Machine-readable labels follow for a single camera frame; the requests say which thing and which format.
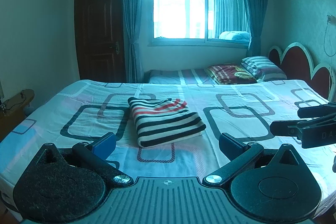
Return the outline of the left teal curtain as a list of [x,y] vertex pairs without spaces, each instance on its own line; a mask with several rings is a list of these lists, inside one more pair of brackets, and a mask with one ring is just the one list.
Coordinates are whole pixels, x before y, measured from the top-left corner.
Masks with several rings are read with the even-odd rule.
[[122,2],[123,19],[129,42],[127,81],[139,83],[143,78],[138,42],[141,28],[142,0],[122,0]]

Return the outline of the white quilt on sill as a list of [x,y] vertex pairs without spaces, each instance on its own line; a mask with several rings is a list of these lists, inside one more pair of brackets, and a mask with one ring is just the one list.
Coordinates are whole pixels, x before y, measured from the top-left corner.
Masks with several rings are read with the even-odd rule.
[[251,39],[251,34],[246,31],[224,31],[219,35],[219,39],[249,42]]

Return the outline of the patterned bed sheet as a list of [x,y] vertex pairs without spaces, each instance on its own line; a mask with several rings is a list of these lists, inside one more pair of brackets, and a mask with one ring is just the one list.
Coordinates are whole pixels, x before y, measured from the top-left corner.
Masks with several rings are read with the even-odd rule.
[[113,133],[107,161],[132,178],[203,178],[228,162],[219,149],[226,132],[264,148],[291,144],[322,192],[317,215],[335,204],[335,146],[304,149],[294,137],[272,135],[273,121],[296,120],[301,107],[326,104],[303,80],[249,85],[114,84],[81,80],[35,110],[1,142],[1,198],[13,189],[40,147],[70,148]]

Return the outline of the striped knit child sweater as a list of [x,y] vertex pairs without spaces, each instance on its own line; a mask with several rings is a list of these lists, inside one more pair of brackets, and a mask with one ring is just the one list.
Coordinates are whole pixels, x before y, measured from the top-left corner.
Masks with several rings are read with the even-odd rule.
[[141,148],[155,147],[199,136],[206,129],[197,112],[180,98],[128,99],[130,112]]

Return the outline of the dark wooden door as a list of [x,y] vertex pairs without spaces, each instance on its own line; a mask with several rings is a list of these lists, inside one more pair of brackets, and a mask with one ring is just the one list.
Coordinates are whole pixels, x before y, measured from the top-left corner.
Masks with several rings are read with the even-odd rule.
[[124,83],[122,0],[74,0],[74,25],[80,78]]

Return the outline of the red scalloped headboard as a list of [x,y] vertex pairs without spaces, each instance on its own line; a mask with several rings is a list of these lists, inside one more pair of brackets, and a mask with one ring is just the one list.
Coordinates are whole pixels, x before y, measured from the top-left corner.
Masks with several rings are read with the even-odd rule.
[[308,49],[299,42],[288,45],[284,50],[272,46],[268,58],[276,64],[289,80],[303,80],[315,92],[332,102],[335,96],[335,72],[331,65],[315,65]]

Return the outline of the striped grey pillow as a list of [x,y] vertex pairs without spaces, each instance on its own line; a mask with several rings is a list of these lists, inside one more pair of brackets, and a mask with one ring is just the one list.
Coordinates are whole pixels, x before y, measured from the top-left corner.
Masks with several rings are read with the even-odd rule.
[[286,74],[270,59],[264,56],[246,57],[242,59],[241,65],[257,82],[287,80]]

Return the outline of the window with frame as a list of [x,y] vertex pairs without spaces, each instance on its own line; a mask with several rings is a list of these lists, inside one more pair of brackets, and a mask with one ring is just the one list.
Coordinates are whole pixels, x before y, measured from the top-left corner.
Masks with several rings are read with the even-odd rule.
[[229,43],[224,31],[250,33],[244,0],[151,0],[152,33],[156,43]]

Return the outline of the red yellow folded blanket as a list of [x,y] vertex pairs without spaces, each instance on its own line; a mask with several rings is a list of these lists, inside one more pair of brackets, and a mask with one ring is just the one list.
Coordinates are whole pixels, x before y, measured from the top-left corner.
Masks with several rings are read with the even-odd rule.
[[205,71],[219,85],[257,83],[247,70],[237,64],[213,65],[206,68]]

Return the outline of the wooden bedside table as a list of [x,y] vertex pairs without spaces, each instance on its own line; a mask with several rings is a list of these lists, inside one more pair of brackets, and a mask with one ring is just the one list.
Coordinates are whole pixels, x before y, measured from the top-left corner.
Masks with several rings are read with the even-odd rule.
[[5,101],[5,106],[1,107],[1,140],[26,118],[24,109],[29,106],[34,96],[32,89],[25,89]]

